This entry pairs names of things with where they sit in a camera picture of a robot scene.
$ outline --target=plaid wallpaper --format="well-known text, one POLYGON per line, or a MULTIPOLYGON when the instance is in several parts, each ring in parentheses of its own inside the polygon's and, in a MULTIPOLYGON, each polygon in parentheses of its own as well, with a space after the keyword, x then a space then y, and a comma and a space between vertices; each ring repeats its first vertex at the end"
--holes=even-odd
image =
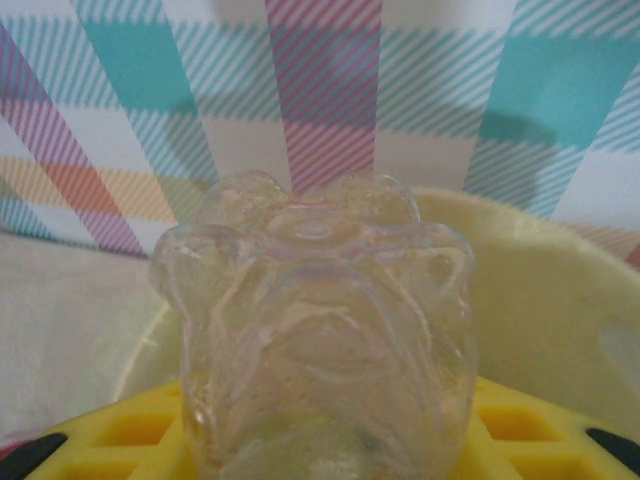
POLYGON ((0 0, 0 115, 19 234, 144 255, 219 175, 375 168, 640 266, 636 0, 0 0))

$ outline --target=yellow plastic grid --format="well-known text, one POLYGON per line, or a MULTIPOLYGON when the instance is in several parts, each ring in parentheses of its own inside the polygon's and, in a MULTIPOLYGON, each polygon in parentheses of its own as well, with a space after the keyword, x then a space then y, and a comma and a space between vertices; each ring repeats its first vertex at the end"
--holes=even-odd
MULTIPOLYGON (((50 430, 69 436, 29 480, 195 480, 170 384, 50 430)), ((632 480, 585 433, 611 431, 550 403, 480 379, 467 440, 451 480, 632 480)))

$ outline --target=yellow bowl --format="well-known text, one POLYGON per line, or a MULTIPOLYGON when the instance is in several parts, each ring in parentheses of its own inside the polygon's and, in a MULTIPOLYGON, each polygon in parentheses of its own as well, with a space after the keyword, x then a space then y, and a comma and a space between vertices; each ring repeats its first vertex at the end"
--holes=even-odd
MULTIPOLYGON (((480 374, 640 439, 640 275, 558 225, 487 200, 416 189, 423 218, 476 255, 480 374)), ((175 377, 178 319, 161 312, 117 385, 123 398, 175 377)))

